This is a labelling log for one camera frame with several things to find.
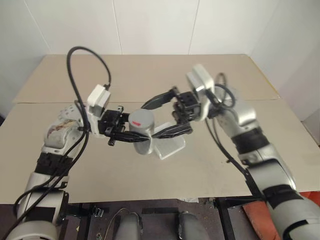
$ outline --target beige table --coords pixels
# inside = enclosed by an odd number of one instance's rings
[[[229,82],[255,107],[265,134],[293,172],[299,191],[320,189],[320,151],[292,111],[279,98],[255,64],[245,55],[104,56],[113,75],[109,109],[123,105],[130,113],[172,85],[187,90],[185,73],[203,63]],[[73,69],[84,99],[106,76],[91,56],[73,58]],[[75,99],[65,56],[44,58],[16,97],[18,103],[0,127],[0,203],[13,203],[35,169],[43,135],[59,111]],[[172,103],[154,111],[156,125],[172,121]],[[189,197],[243,196],[250,192],[244,178],[220,153],[203,122],[193,122],[186,148],[165,160],[139,155],[130,143],[108,146],[91,137],[70,171],[70,202],[125,201]],[[220,138],[233,156],[235,148]]]

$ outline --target red mark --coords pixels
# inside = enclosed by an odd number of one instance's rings
[[[141,125],[141,123],[136,122],[136,121],[132,121],[132,123],[133,123],[134,125],[137,125],[138,127]]]

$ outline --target floor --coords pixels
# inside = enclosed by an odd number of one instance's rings
[[[225,239],[218,210],[213,207],[208,198],[200,198],[199,203],[184,202],[178,199],[165,199],[99,202],[95,205],[105,209],[105,213],[102,217],[91,218],[88,240],[103,240],[110,219],[120,208],[127,208],[131,212],[136,212],[141,216],[143,223],[142,240],[178,239],[177,214],[173,213],[176,211],[188,211],[195,214],[206,228],[211,240]],[[158,208],[162,209],[162,213],[154,213],[157,212]],[[119,216],[125,214],[128,213],[123,211]],[[229,215],[236,240],[259,240],[242,207],[230,208]],[[67,224],[64,229],[64,239],[85,239],[83,234],[85,228],[82,226],[79,231],[77,230],[78,226],[81,224],[81,220],[74,216],[68,216],[66,219]],[[3,236],[14,220],[12,205],[0,204],[0,237]],[[117,223],[111,225],[106,240],[113,239],[113,231],[116,225]]]

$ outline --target gray cylinder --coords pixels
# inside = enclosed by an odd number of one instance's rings
[[[140,108],[129,115],[128,121],[130,131],[150,138],[148,141],[135,142],[133,144],[137,153],[142,155],[152,153],[153,141],[151,136],[154,134],[155,129],[155,118],[152,111]]]

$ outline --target table top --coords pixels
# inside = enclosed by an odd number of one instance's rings
[[[298,191],[318,191],[320,150],[282,99],[250,100],[265,135],[292,171]],[[141,102],[123,105],[130,113]],[[12,204],[24,191],[36,166],[44,132],[68,103],[19,103],[0,127],[0,203]],[[154,111],[156,126],[172,121],[172,103]],[[106,138],[90,137],[87,149],[70,171],[70,202],[104,202],[191,197],[244,196],[244,177],[212,140],[204,122],[192,122],[186,147],[160,160],[139,155],[131,143],[108,146]],[[230,139],[218,130],[225,148],[236,157]]]
[[[146,102],[177,86],[189,91],[186,73],[203,64],[215,77],[226,74],[230,86],[245,100],[279,98],[255,63],[244,54],[229,55],[103,55],[112,75],[111,102]],[[71,68],[84,101],[108,75],[92,55],[74,55]],[[15,103],[72,103],[75,94],[67,74],[65,55],[47,55],[14,99]]]

